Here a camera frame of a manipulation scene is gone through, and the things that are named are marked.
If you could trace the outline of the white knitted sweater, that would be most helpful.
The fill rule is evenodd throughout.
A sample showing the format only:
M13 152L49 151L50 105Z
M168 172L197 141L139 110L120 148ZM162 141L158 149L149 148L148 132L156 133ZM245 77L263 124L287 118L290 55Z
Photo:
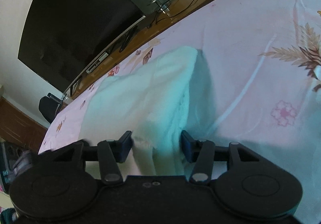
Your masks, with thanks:
M91 98L80 139L97 145L132 133L133 148L121 174L184 174L180 134L189 114L189 86L198 52L180 47L126 76L104 79Z

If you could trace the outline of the brown wooden door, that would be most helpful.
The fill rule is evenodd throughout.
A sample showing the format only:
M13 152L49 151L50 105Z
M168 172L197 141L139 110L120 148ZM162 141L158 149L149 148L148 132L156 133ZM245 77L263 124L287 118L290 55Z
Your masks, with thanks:
M0 106L1 139L39 152L47 128L18 110L3 97Z

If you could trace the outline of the silver set-top box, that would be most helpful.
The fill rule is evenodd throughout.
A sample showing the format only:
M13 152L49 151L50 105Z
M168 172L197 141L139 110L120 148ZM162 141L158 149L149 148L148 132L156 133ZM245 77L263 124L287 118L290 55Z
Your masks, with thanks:
M107 57L109 56L109 54L107 52L102 53L96 61L93 62L93 64L91 64L91 66L88 67L88 69L86 70L86 73L90 74L94 69L96 69L96 67L102 62L104 61Z

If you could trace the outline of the dark cylindrical bottle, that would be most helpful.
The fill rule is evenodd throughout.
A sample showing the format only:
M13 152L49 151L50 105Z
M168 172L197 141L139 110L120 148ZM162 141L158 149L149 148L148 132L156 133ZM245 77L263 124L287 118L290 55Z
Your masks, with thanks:
M48 96L49 99L52 99L57 103L62 103L63 102L63 100L61 98L58 98L57 96L55 96L52 93L48 93L47 96Z

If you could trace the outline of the black chair back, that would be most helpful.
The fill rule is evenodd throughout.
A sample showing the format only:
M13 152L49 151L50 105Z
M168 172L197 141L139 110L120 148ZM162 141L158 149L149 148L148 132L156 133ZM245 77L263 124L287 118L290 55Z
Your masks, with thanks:
M44 96L39 101L38 109L48 123L52 123L60 111L62 103L57 103L48 96Z

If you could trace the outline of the pink floral bed sheet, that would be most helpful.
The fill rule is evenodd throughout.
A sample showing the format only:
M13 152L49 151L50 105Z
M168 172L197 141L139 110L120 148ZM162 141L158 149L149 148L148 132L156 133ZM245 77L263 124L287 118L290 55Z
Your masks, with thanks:
M104 79L180 47L198 52L182 130L219 146L239 142L296 176L303 186L296 218L320 223L320 0L215 0L202 7L60 112L40 151L81 140L88 104Z

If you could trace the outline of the large black curved television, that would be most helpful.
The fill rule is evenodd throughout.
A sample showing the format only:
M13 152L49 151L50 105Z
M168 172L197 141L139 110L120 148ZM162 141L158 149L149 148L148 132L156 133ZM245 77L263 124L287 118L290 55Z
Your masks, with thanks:
M32 0L18 59L63 92L143 18L131 0Z

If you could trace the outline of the brown wooden tv cabinet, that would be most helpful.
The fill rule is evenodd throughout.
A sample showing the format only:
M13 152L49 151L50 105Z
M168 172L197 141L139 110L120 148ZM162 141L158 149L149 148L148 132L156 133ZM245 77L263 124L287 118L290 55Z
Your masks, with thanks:
M142 45L212 1L214 0L168 0L169 12L167 14L159 11L153 13L146 20L142 21L137 28L131 29L124 40L112 47L112 52L96 69L90 74L84 72L80 75L80 78L66 90L63 98L63 107L70 104L91 84Z

